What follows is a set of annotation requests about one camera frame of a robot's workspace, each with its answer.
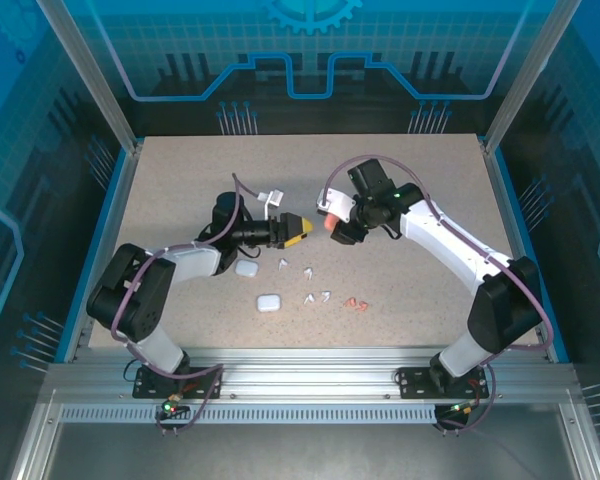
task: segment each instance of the gear logo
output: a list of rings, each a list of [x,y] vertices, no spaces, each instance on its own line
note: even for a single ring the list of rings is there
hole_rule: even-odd
[[[37,27],[33,0],[0,0],[0,30],[16,48],[23,48]]]
[[[291,27],[293,33],[316,30],[327,33],[330,27],[340,28],[342,19],[353,18],[353,9],[362,0],[265,0],[269,19],[278,20],[280,27]]]

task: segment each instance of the blue frame edge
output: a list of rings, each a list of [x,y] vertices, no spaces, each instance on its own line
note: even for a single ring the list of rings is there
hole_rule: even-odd
[[[73,301],[71,302],[71,307],[69,308],[67,321],[65,323],[64,330],[62,331],[62,336],[60,337],[60,344],[56,350],[56,355],[54,358],[55,363],[63,363],[63,359],[65,358],[65,355],[67,354],[71,344],[73,330],[76,328],[78,317],[80,316],[80,305],[82,304],[82,299],[87,294],[89,275],[91,273],[91,269],[93,268],[96,253],[100,248],[102,236],[104,235],[104,227],[107,223],[107,219],[109,218],[109,214],[111,213],[113,197],[120,182],[122,168],[125,164],[126,156],[127,152],[121,148],[120,153],[118,154],[118,160],[116,161],[116,166],[113,170],[113,175],[111,176],[111,181],[109,182],[109,187],[107,188],[107,193],[104,197],[104,202],[102,203],[102,209],[100,210],[100,216],[98,217],[98,222],[96,223],[93,237],[91,237],[91,244],[89,245],[89,250],[87,251],[87,257],[85,258],[82,272],[80,273],[80,278],[78,279],[78,285],[76,286],[76,292],[73,295]]]
[[[511,181],[511,176],[509,175],[509,169],[507,168],[507,164],[504,161],[504,156],[502,155],[500,147],[496,148],[495,150],[495,158],[496,162],[498,162],[498,168],[500,169],[500,174],[502,175],[504,187],[507,192],[507,200],[511,204],[513,216],[515,218],[516,225],[518,226],[518,230],[520,232],[520,238],[522,239],[524,253],[531,260],[533,260],[536,263],[536,265],[538,265],[538,258],[536,257],[535,250],[533,249],[533,244],[531,243],[531,236],[529,235],[527,226],[524,223],[524,217],[522,216],[522,210],[520,209],[520,204],[518,203],[518,197],[516,196],[515,190],[513,189],[513,182]],[[551,325],[553,325],[553,330],[555,332],[553,348],[556,352],[556,358],[560,363],[568,363],[569,355],[567,354],[567,349],[565,348],[564,341],[562,340],[562,333],[560,332],[560,327],[558,326],[558,322],[556,320],[556,314],[553,310],[551,300],[549,299],[549,294],[547,293],[547,286],[544,283],[542,271],[540,271],[540,289],[542,290],[542,305],[544,306],[544,309],[547,312],[547,315],[549,316],[549,320],[551,320]]]

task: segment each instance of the glass wall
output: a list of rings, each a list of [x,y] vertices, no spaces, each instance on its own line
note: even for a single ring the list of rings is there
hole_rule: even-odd
[[[119,151],[35,2],[0,2],[0,478],[57,348]]]
[[[505,136],[570,357],[600,383],[600,0],[583,0]]]
[[[69,0],[138,135],[484,133],[553,0]]]

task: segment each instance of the beige tabletop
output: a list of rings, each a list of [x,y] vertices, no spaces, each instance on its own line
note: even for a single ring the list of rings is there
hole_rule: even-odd
[[[419,346],[453,342],[466,329],[471,298],[460,281],[419,245],[372,231],[364,244],[329,239],[315,202],[342,161],[379,154],[410,166],[440,208],[476,237],[510,254],[502,219],[475,135],[293,135],[149,137],[133,181],[118,244],[145,248],[193,239],[211,220],[216,196],[233,189],[236,172],[251,189],[285,192],[278,213],[309,218],[315,230],[287,250],[263,249],[255,278],[233,268],[213,278],[174,285],[162,325],[183,346],[345,347]],[[396,185],[406,174],[393,166]],[[354,193],[343,172],[334,187]],[[255,218],[262,204],[246,203]],[[289,266],[278,271],[285,258]],[[303,275],[313,269],[313,279]],[[332,292],[327,303],[320,292]],[[277,293],[276,313],[256,310],[258,295]],[[303,305],[307,294],[316,302]],[[356,312],[343,303],[369,303]],[[526,340],[531,341],[530,334]],[[98,324],[90,346],[113,341]]]

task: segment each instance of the enclosure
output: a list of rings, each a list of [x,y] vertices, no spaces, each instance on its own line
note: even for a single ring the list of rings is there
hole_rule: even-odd
[[[412,242],[321,226],[359,155],[540,270],[553,344],[493,362],[473,433],[394,381],[466,330],[465,286]],[[87,298],[120,245],[197,238],[233,172],[314,229],[253,279],[173,286],[161,325],[225,372],[162,438]],[[182,474],[600,479],[600,0],[0,1],[0,479]]]

